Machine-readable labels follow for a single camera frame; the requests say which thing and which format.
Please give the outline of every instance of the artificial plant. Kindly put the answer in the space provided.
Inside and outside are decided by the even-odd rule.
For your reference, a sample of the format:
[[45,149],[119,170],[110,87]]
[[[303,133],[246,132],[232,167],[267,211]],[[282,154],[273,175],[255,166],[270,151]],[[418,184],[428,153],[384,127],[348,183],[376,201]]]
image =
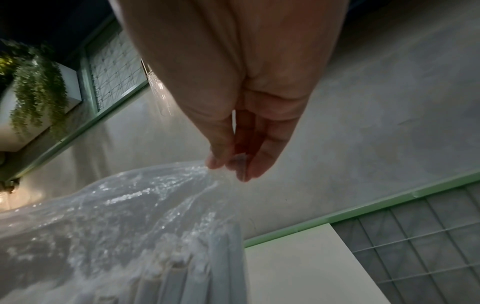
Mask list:
[[42,117],[46,116],[50,132],[60,139],[65,132],[68,98],[60,69],[51,60],[51,48],[2,42],[9,52],[0,56],[1,82],[13,81],[17,98],[16,107],[10,113],[11,126],[19,136],[25,135],[29,125],[41,126]]

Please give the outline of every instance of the plastic bag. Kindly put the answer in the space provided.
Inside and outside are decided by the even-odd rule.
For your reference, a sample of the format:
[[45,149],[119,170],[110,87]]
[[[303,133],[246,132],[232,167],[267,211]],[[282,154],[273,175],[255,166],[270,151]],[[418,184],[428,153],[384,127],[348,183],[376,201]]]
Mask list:
[[0,304],[247,303],[229,187],[179,163],[0,213]]

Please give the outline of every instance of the white planter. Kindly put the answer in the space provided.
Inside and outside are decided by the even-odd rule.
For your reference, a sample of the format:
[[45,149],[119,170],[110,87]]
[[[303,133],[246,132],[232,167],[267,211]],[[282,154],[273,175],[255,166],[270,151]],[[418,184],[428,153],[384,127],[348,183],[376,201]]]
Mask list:
[[[82,100],[80,96],[79,80],[76,71],[61,64],[58,66],[60,67],[63,80],[65,81],[66,94],[68,96],[68,108],[66,112],[68,112]],[[28,128],[29,135],[24,135],[20,138],[15,134],[15,131],[10,124],[10,112],[15,108],[16,104],[17,97],[15,96],[13,87],[10,86],[0,97],[0,151],[18,151],[50,126],[50,123],[44,116],[41,127],[37,128],[32,126]]]

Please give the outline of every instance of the human hand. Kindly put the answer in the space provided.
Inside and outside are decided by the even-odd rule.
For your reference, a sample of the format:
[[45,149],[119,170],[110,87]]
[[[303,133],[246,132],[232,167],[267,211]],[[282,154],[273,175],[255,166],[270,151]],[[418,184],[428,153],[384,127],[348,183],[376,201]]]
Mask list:
[[[249,156],[260,177],[290,140],[332,53],[347,0],[110,0],[182,111],[210,169]],[[235,131],[232,113],[235,111]]]

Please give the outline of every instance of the wire mesh panel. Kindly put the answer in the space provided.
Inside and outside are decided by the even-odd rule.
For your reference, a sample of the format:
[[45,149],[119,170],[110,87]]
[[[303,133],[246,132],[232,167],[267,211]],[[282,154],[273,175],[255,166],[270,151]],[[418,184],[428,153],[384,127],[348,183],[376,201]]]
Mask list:
[[118,101],[132,87],[146,80],[140,56],[115,22],[87,48],[98,110]]
[[480,303],[480,183],[336,223],[392,304]]

